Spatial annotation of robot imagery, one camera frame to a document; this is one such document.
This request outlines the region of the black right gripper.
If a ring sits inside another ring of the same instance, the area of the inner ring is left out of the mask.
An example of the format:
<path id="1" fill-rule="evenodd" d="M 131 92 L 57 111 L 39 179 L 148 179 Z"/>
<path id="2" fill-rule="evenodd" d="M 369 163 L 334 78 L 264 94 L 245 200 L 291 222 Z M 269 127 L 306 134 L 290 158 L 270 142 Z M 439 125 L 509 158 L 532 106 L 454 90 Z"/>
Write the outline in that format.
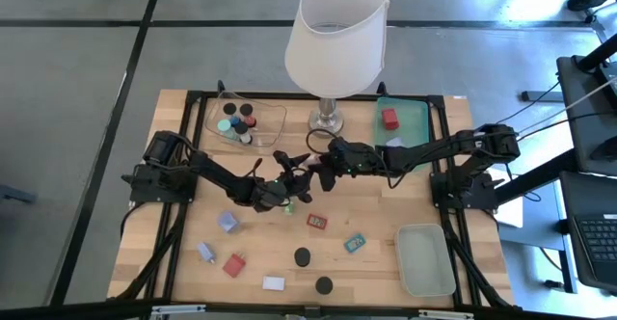
<path id="1" fill-rule="evenodd" d="M 343 138 L 335 138 L 328 144 L 328 153 L 315 156 L 321 188 L 331 192 L 336 176 L 386 175 L 386 166 L 377 151 L 364 143 L 351 143 Z"/>

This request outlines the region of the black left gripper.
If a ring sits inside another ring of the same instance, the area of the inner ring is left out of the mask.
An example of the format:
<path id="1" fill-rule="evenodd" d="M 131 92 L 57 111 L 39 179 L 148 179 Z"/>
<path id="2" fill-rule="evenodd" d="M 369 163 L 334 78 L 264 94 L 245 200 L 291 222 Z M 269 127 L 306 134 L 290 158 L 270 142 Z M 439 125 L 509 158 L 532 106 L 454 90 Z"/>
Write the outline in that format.
<path id="1" fill-rule="evenodd" d="M 277 181 L 285 188 L 285 196 L 290 199 L 297 198 L 300 202 L 311 203 L 310 184 L 313 172 L 300 166 L 311 157 L 310 153 L 290 157 L 286 152 L 275 150 L 273 152 L 275 161 L 282 167 L 295 167 L 280 174 Z"/>

